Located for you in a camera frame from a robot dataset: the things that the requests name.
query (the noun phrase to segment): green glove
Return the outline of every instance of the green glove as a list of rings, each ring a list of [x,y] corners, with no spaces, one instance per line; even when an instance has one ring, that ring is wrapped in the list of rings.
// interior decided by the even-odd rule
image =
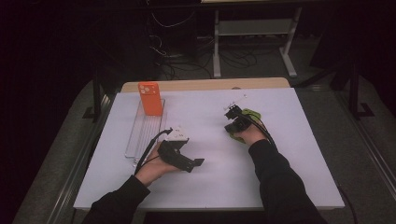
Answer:
[[[246,108],[243,109],[243,110],[242,110],[242,114],[243,114],[243,115],[249,115],[251,119],[253,119],[254,121],[257,121],[257,122],[260,122],[260,119],[262,118],[262,115],[261,115],[259,112],[256,112],[256,111],[251,110],[251,109],[246,109]],[[231,137],[232,139],[235,139],[236,141],[245,144],[245,141],[244,141],[243,138],[241,138],[241,137],[235,137],[235,136],[233,136],[232,133],[229,133],[229,135],[230,135],[230,137]]]

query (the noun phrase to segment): black sleeve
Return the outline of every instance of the black sleeve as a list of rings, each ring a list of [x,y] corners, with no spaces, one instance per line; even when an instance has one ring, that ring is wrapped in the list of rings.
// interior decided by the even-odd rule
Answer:
[[[149,190],[132,175],[119,189],[92,204],[83,223],[131,224],[136,207],[149,195]]]
[[[306,195],[302,179],[268,141],[254,143],[249,154],[269,223],[327,223]]]

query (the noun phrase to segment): floor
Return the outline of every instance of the floor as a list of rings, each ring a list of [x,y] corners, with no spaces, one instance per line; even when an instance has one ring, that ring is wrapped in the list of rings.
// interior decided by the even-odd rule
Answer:
[[[203,44],[198,59],[176,58],[163,65],[159,79],[201,79],[212,76],[210,39]],[[285,77],[297,84],[320,71],[309,66],[318,39],[297,37],[290,50],[298,76],[289,78],[277,48],[283,39],[276,36],[224,38],[220,46],[222,78]],[[382,105],[374,87],[361,78],[360,101],[367,103],[374,117],[354,120],[346,109],[347,88],[332,91],[332,76],[315,85],[297,89],[304,112],[318,141],[334,180],[346,194],[346,207],[320,211],[329,223],[396,223],[396,202],[384,177],[375,166],[369,143],[378,149],[389,169],[396,172],[396,121]],[[111,106],[111,101],[104,100]],[[72,207],[78,186],[88,162],[88,143],[100,135],[104,120],[93,124],[83,119],[92,106],[92,84],[89,83],[70,108],[69,115],[55,139],[28,196],[14,223],[80,223],[86,212]],[[367,133],[370,140],[363,138]],[[134,223],[259,223],[255,213],[144,214],[137,212]]]

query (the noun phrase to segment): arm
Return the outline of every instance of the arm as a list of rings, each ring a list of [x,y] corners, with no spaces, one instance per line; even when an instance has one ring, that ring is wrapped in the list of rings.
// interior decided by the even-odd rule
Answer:
[[[178,169],[158,157],[158,144],[150,153],[136,175],[132,175],[119,189],[109,192],[92,204],[83,223],[126,223],[130,224],[137,206],[149,195],[147,187],[162,175]]]
[[[235,136],[250,145],[260,195],[269,223],[326,223],[305,193],[302,179],[266,137],[251,125]]]

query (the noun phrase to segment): orange smartphone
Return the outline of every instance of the orange smartphone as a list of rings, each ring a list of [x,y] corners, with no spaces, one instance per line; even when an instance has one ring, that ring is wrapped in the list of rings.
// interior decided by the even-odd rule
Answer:
[[[148,116],[161,116],[163,114],[163,102],[161,101],[160,88],[157,82],[137,83],[140,99],[145,114]]]

